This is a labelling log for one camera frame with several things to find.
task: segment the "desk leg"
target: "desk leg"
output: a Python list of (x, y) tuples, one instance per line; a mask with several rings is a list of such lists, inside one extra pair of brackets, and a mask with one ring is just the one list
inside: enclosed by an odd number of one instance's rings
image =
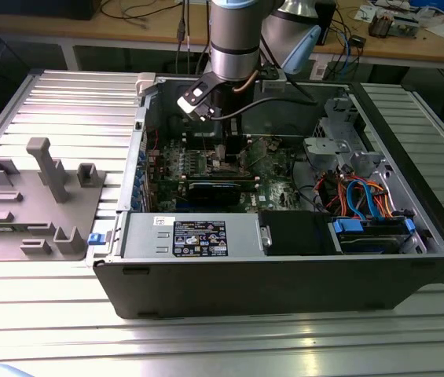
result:
[(59, 46), (61, 46), (61, 49), (63, 50), (66, 68), (69, 71), (80, 71), (79, 60), (75, 55), (75, 47), (69, 42), (61, 42)]
[(328, 63), (333, 59), (333, 55), (330, 53), (314, 53), (310, 59), (314, 60), (314, 66), (309, 79), (321, 81), (325, 76)]

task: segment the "blue clip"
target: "blue clip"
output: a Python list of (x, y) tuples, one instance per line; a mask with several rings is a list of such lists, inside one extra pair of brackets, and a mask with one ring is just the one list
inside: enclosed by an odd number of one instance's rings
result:
[(106, 243), (106, 235), (102, 233), (91, 233), (87, 244), (90, 246), (94, 245), (104, 245)]
[(414, 233), (416, 231), (416, 225), (413, 223), (411, 218), (405, 219), (405, 225), (407, 226), (409, 232)]
[(335, 233), (364, 232), (361, 221), (357, 218), (339, 218), (333, 223)]

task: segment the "white sticker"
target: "white sticker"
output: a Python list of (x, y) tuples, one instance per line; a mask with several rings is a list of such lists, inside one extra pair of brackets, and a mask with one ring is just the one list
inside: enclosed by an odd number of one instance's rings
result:
[(153, 224), (154, 225), (173, 226), (174, 220), (176, 220), (176, 218), (173, 216), (154, 216)]

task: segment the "black plastic cover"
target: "black plastic cover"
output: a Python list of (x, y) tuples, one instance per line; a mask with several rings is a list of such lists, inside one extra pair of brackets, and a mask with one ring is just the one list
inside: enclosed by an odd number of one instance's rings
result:
[(336, 254), (328, 228), (331, 217), (308, 210), (265, 210), (259, 212), (260, 227), (270, 231), (272, 244), (266, 255)]

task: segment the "wooden desk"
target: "wooden desk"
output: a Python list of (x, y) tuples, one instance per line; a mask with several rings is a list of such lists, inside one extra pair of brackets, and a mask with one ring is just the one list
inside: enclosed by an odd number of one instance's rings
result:
[[(352, 19), (356, 14), (355, 7), (362, 3), (362, 0), (339, 0), (340, 12), (353, 34), (367, 39), (360, 59), (362, 63), (444, 68), (444, 38), (426, 30), (420, 30), (415, 39), (370, 37), (368, 24)], [(134, 9), (136, 13), (133, 14), (151, 12), (173, 4), (173, 0), (158, 0), (155, 5)], [(107, 13), (120, 15), (117, 0), (107, 4), (105, 10)], [(124, 20), (112, 19), (102, 13), (94, 15), (90, 21), (0, 15), (0, 35), (9, 40), (58, 44), (63, 50), (68, 69), (78, 70), (74, 46), (175, 50), (180, 13), (179, 6), (148, 16), (145, 22), (146, 28)], [(191, 50), (201, 51), (206, 43), (204, 5), (191, 5), (190, 15)], [(329, 61), (337, 59), (342, 49), (335, 34), (331, 32), (325, 45), (317, 46), (311, 57), (317, 62), (314, 65), (316, 73)]]

